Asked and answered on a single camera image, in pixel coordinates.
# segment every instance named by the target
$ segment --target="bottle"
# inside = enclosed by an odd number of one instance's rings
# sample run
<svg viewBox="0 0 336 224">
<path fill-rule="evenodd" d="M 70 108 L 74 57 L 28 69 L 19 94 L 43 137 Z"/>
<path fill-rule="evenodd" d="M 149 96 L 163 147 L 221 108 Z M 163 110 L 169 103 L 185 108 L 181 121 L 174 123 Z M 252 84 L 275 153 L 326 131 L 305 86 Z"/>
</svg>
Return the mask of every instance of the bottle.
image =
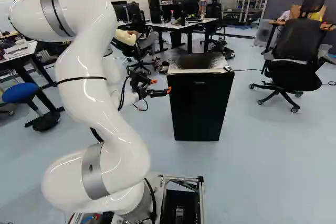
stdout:
<svg viewBox="0 0 336 224">
<path fill-rule="evenodd" d="M 171 16 L 171 23 L 173 23 L 175 21 L 175 18 L 174 18 L 174 10 L 170 10 L 170 12 L 172 13 L 172 16 Z"/>
</svg>

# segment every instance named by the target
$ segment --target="black box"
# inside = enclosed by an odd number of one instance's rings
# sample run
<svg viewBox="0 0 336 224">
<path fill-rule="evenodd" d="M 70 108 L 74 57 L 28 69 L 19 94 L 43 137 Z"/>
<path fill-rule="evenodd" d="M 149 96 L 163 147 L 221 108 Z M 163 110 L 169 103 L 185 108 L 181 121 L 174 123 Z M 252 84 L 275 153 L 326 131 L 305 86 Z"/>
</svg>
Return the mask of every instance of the black box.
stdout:
<svg viewBox="0 0 336 224">
<path fill-rule="evenodd" d="M 180 55 L 167 74 L 175 140 L 218 141 L 234 72 L 222 54 Z"/>
</svg>

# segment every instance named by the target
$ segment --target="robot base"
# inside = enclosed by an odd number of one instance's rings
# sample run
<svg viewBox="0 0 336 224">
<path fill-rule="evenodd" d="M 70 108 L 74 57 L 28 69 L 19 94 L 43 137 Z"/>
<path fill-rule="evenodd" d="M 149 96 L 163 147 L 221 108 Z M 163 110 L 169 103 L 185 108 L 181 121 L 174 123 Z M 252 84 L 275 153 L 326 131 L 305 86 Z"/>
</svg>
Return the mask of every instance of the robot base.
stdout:
<svg viewBox="0 0 336 224">
<path fill-rule="evenodd" d="M 155 224 L 204 224 L 204 182 L 203 177 L 177 177 L 150 173 L 151 184 L 157 209 Z M 169 182 L 180 185 L 181 190 L 167 189 Z M 111 212 L 80 214 L 76 213 L 69 224 L 117 224 L 130 223 Z M 135 223 L 152 223 L 151 220 Z"/>
</svg>

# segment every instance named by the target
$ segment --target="gray partition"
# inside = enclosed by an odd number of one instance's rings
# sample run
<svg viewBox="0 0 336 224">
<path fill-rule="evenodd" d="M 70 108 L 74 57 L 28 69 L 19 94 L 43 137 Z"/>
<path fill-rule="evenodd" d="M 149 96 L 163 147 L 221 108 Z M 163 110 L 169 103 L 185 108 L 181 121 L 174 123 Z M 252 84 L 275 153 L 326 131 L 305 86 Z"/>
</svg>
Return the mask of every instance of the gray partition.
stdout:
<svg viewBox="0 0 336 224">
<path fill-rule="evenodd" d="M 278 18 L 284 11 L 290 10 L 292 5 L 301 5 L 303 0 L 266 0 L 265 9 L 261 16 L 260 23 L 255 39 L 256 46 L 266 46 L 265 38 L 269 35 L 272 25 L 266 24 L 270 19 Z M 326 13 L 324 14 L 323 21 L 336 23 L 336 0 L 325 0 L 327 6 Z M 275 32 L 272 42 L 275 41 L 277 33 Z M 325 36 L 323 44 L 330 44 L 333 47 L 330 53 L 336 54 L 336 30 L 328 32 Z"/>
</svg>

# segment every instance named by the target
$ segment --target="cushion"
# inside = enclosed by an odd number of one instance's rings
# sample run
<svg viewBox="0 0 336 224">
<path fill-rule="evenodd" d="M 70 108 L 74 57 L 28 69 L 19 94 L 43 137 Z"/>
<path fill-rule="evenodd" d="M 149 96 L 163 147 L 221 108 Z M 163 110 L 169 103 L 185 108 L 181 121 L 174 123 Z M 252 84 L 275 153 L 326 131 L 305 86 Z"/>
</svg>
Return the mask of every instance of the cushion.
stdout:
<svg viewBox="0 0 336 224">
<path fill-rule="evenodd" d="M 6 103 L 20 103 L 38 90 L 35 83 L 19 83 L 7 89 L 2 95 L 2 100 Z"/>
</svg>

